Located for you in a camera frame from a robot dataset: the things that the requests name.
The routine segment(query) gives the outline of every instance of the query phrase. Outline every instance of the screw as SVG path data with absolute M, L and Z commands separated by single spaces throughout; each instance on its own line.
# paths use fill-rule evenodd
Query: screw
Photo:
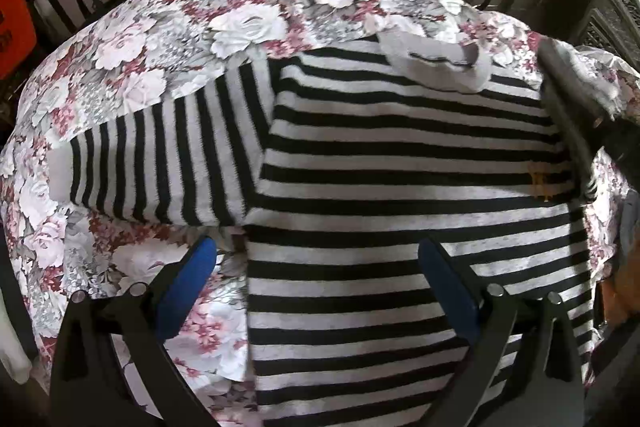
M 140 297 L 144 292 L 146 292 L 146 284 L 143 282 L 136 282 L 129 286 L 129 294 L 134 297 Z
M 73 292 L 71 294 L 71 302 L 78 304 L 84 301 L 85 297 L 86 297 L 86 292 L 84 290 L 78 290 L 77 292 Z
M 487 286 L 486 290 L 489 292 L 489 295 L 494 297 L 502 297 L 504 295 L 504 288 L 495 282 Z
M 561 304 L 562 303 L 562 297 L 559 296 L 556 292 L 549 292 L 549 294 L 546 296 L 547 299 L 549 299 L 549 302 L 551 302 L 551 304 Z

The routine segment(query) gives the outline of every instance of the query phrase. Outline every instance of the floral tablecloth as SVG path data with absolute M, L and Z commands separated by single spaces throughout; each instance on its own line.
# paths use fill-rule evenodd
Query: floral tablecloth
M 45 388 L 71 293 L 122 293 L 179 259 L 203 232 L 221 250 L 233 250 L 232 231 L 215 223 L 202 230 L 143 225 L 57 204 L 49 198 L 56 181 L 49 178 L 47 154 L 89 127 L 189 94 L 252 58 L 287 57 L 392 27 L 447 42 L 477 41 L 508 74 L 532 87 L 542 81 L 536 66 L 540 36 L 509 16 L 480 12 L 461 0 L 128 0 L 37 68 L 0 158 L 0 212 L 41 354 L 36 376 Z M 628 110 L 636 110 L 633 74 L 585 60 L 593 74 L 628 86 Z M 586 211 L 595 273 L 613 252 L 612 216 L 626 192 L 610 159 L 601 154 L 597 163 L 600 197 Z M 244 285 L 242 254 L 221 255 L 180 335 L 166 344 L 180 373 L 223 426 L 259 425 Z M 114 344 L 137 399 L 147 405 L 124 343 L 114 338 Z

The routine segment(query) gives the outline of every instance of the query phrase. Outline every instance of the black and white striped shirt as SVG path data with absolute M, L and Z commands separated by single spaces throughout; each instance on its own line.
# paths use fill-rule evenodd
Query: black and white striped shirt
M 583 360 L 591 349 L 568 154 L 520 80 L 494 76 L 478 94 L 428 89 L 361 39 L 242 66 L 71 147 L 78 203 L 244 226 L 266 427 L 419 420 L 466 351 L 418 268 L 426 232 L 487 283 L 529 298 L 557 291 Z M 532 184 L 541 176 L 547 198 Z M 501 390 L 512 340 L 487 397 Z

